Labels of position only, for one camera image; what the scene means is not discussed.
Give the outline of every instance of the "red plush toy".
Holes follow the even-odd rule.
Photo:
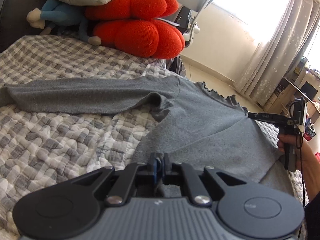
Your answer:
[[[168,23],[154,19],[178,10],[176,0],[112,0],[87,7],[85,16],[103,20],[93,29],[101,44],[138,57],[174,58],[184,49],[182,34]]]

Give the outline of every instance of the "plaid quilt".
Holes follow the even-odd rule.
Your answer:
[[[175,75],[164,60],[139,58],[71,37],[25,36],[0,54],[0,86],[36,79],[98,77],[134,79]],[[113,165],[124,169],[157,122],[148,105],[113,116],[27,113],[0,108],[0,239],[17,239],[12,219],[24,195]],[[259,124],[275,144],[277,129]],[[297,198],[301,178],[290,174]]]

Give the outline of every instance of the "gray headboard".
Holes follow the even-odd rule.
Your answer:
[[[0,0],[0,52],[24,35],[37,35],[26,20],[28,12],[41,8],[46,0]]]

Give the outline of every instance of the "desk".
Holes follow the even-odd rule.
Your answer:
[[[284,79],[289,84],[286,87],[286,89],[283,90],[281,94],[277,97],[272,106],[268,109],[268,113],[281,114],[283,112],[285,115],[287,115],[289,114],[288,104],[295,98],[303,96],[307,104],[308,114],[311,118],[311,122],[315,123],[316,120],[320,117],[320,111],[315,107],[313,101],[310,98],[308,98],[304,93],[302,93],[296,85],[291,83],[288,79]]]

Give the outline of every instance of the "black cable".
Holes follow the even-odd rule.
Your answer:
[[[293,102],[290,107],[289,107],[289,115],[290,118],[293,120],[292,113],[291,113],[291,108],[294,106],[294,104],[298,104],[301,107],[301,110],[303,110],[303,105],[299,102]],[[303,144],[303,134],[299,130],[299,145],[298,145],[298,136],[296,137],[296,148],[300,150],[300,165],[301,165],[301,180],[302,180],[302,191],[303,191],[303,208],[305,208],[306,204],[306,194],[305,194],[305,185],[304,185],[304,180],[303,180],[303,171],[302,171],[302,144]],[[298,234],[298,239],[300,239],[301,235],[301,230],[302,230],[302,225],[299,229],[299,234]]]

